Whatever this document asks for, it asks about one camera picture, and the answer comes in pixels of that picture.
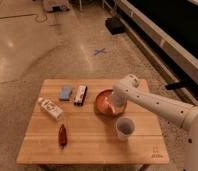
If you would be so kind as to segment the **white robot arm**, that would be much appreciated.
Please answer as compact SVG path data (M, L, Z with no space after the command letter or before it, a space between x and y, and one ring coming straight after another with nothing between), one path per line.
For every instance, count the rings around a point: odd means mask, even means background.
M113 104L120 107L132 101L187 131L183 171L198 171L198 106L148 93L138 86L138 78L133 74L118 80L113 85Z

